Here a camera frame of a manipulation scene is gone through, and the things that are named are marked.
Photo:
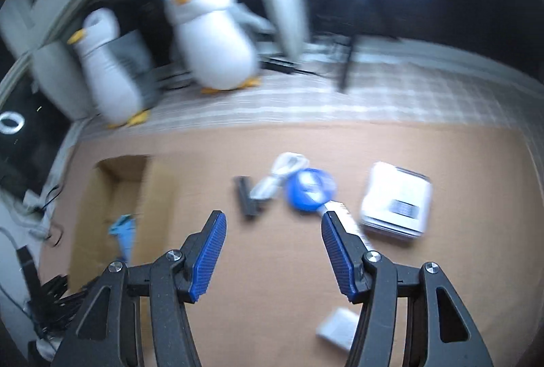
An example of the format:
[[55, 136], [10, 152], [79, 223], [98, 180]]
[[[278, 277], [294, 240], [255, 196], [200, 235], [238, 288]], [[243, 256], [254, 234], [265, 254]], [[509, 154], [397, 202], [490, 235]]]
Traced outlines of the black cylinder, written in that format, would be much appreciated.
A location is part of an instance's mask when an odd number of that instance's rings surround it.
[[236, 187], [238, 204], [243, 216], [246, 219], [256, 218], [260, 211], [258, 202], [250, 196], [252, 189], [250, 178], [247, 176], [236, 176], [234, 184]]

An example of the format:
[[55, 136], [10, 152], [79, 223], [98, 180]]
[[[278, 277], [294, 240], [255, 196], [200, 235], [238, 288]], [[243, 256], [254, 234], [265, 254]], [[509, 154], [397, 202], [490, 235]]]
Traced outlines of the right penguin plush toy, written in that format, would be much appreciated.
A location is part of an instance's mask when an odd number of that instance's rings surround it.
[[163, 0], [177, 50], [205, 94], [260, 85], [256, 40], [276, 28], [238, 0]]

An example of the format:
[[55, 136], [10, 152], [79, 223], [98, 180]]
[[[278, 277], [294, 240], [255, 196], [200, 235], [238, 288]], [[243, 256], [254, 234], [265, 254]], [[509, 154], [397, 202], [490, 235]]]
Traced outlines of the cardboard box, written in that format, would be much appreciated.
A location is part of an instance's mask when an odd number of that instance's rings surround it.
[[166, 250], [180, 178], [166, 156], [125, 155], [95, 164], [75, 224], [68, 287], [78, 291], [122, 255], [110, 228], [124, 215], [135, 220], [127, 262], [155, 261]]

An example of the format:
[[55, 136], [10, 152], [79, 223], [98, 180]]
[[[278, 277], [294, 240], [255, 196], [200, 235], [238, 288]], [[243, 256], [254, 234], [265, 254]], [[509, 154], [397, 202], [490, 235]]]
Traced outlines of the blue round tape measure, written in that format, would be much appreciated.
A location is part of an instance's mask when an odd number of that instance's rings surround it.
[[331, 201], [337, 190], [337, 182], [328, 172], [306, 168], [287, 179], [285, 197], [294, 210], [314, 212]]

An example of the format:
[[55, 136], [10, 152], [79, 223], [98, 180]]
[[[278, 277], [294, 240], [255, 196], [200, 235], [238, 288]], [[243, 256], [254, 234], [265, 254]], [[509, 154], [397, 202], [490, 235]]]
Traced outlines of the white patterned tube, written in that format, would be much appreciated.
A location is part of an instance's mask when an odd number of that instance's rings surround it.
[[328, 201], [324, 205], [324, 209], [325, 211], [334, 211], [334, 213], [337, 214], [338, 219], [340, 220], [344, 230], [347, 233], [357, 235], [368, 251], [374, 249], [371, 242], [363, 233], [363, 229], [360, 227], [360, 224], [355, 221], [350, 211], [342, 202], [335, 200]]

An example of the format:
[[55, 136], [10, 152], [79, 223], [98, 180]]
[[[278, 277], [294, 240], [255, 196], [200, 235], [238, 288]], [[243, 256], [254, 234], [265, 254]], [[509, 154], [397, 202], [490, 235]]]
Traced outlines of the left penguin plush toy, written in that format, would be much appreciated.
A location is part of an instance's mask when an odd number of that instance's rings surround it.
[[110, 8], [89, 13], [69, 37], [98, 112], [111, 128], [146, 122], [159, 100], [151, 51], [139, 29], [124, 31]]

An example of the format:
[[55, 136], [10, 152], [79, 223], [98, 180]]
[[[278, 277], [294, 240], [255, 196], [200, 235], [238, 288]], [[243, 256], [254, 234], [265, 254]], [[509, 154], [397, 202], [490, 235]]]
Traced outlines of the light blue clip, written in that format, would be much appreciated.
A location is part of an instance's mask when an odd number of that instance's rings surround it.
[[120, 257], [125, 264], [130, 266], [136, 238], [136, 219], [130, 214], [121, 215], [110, 226], [108, 233], [116, 238], [120, 249]]

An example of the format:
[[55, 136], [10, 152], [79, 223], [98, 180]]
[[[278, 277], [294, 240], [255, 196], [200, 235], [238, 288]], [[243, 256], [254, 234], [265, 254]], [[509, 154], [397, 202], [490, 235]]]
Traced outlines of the white power adapter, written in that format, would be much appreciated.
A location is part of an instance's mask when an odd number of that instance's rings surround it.
[[350, 351], [353, 343], [359, 316], [353, 311], [339, 307], [316, 329], [316, 335], [341, 350]]

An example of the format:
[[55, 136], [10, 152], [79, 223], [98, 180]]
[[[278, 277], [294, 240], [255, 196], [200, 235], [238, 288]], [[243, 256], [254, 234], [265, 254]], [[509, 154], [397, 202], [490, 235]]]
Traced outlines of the plaid grey white blanket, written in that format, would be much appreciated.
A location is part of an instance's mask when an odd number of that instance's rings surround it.
[[519, 129], [536, 162], [543, 162], [543, 85], [523, 72], [443, 45], [367, 39], [341, 92], [339, 59], [313, 48], [302, 72], [266, 72], [255, 88], [216, 95], [195, 86], [171, 91], [147, 123], [117, 132], [332, 120], [484, 125]]

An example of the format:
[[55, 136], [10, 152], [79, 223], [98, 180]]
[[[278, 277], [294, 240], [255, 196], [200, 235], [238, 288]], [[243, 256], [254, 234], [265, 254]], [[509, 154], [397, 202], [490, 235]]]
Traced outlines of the penguin plush toy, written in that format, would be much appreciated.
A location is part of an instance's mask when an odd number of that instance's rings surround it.
[[139, 29], [124, 31], [110, 8], [89, 13], [69, 37], [98, 112], [111, 128], [146, 122], [159, 100], [151, 51]]
[[260, 85], [256, 40], [276, 28], [238, 0], [163, 0], [177, 50], [205, 94]]

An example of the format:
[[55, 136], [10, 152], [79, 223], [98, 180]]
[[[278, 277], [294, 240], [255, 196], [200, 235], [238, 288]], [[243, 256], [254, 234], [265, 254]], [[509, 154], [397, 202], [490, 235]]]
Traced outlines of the clear plastic white box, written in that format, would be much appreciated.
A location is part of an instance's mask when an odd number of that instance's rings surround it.
[[360, 205], [365, 228], [405, 239], [424, 235], [430, 213], [430, 179], [391, 163], [376, 162]]

